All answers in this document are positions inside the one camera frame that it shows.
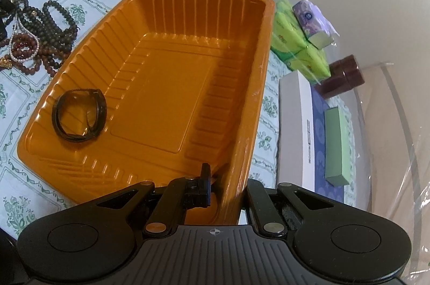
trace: tissue pack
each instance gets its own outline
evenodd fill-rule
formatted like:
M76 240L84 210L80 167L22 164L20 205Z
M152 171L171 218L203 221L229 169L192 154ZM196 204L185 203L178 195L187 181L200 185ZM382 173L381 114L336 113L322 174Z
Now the tissue pack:
M321 10L309 0L301 0L293 6L293 12L307 39L318 49L330 45L336 33L331 23L322 15Z
M290 70L299 70L311 84L331 75L324 50L306 39L288 0L277 0L271 49Z

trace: beads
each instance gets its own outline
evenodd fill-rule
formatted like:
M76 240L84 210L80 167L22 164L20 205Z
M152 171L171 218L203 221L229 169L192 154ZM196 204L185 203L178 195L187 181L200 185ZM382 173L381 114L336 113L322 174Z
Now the beads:
M24 31L26 34L20 34L19 30ZM16 45L16 43L14 43L14 38L18 37L18 39L24 39L24 41L26 43L28 43L28 45L25 45L21 42L18 43L18 45ZM26 52L24 51L20 51L19 49L27 46L29 48L28 51L31 51L31 55L28 55ZM10 58L12 59L12 61L14 62L26 62L28 60L32 60L36 55L37 52L39 50L39 40L37 39L37 37L32 34L28 29L24 28L20 22L20 20L18 20L18 17L15 16L15 24L13 26L13 33L12 33L12 37L9 40L9 55ZM21 52L21 56L23 58L18 59L17 58L17 54L18 52Z
M0 41L0 48L9 45L8 57L5 58L26 75L34 75L43 64L53 77L69 57L76 40L78 27L74 19L69 11L52 0L45 2L42 10L29 6L28 0L14 0L14 5L15 10L5 22L7 26L15 19L12 37ZM61 30L49 7L57 10L70 27ZM23 63L30 60L34 60L34 66L27 68Z

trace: white box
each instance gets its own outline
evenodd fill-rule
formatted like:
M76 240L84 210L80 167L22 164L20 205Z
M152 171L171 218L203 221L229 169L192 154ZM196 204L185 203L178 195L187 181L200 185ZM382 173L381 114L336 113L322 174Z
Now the white box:
M279 154L277 183L314 191L312 93L308 80L295 71L279 82Z

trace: purple tissue pack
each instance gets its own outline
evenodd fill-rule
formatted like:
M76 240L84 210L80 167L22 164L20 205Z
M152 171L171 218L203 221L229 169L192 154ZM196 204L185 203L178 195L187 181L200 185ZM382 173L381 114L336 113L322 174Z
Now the purple tissue pack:
M322 50L334 41L334 35L338 33L317 5L301 0L293 6L293 12L307 39L317 49Z

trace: circular pad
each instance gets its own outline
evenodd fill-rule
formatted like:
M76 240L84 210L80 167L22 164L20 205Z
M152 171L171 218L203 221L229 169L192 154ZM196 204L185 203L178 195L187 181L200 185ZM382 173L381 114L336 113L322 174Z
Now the circular pad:
M78 252L93 246L97 238L97 229L82 223L71 223L53 229L48 235L48 242L58 251Z
M124 264L135 247L132 229L112 209L64 210L34 221L18 238L23 264L52 282L87 282Z
M381 243L381 237L369 227L350 224L335 229L332 242L344 251L364 254L375 250Z

